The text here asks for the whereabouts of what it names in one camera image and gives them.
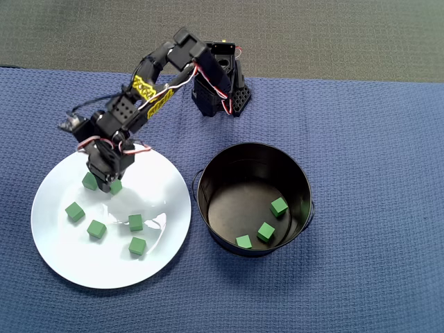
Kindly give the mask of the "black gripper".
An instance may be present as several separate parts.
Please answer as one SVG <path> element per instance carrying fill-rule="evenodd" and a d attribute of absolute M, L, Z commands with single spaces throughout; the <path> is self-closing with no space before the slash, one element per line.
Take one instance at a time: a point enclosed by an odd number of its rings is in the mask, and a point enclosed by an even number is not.
<path fill-rule="evenodd" d="M 85 146 L 87 167 L 102 192 L 110 192 L 113 180 L 122 179 L 126 169 L 135 162 L 134 155 L 122 154 L 118 148 L 95 139 Z"/>

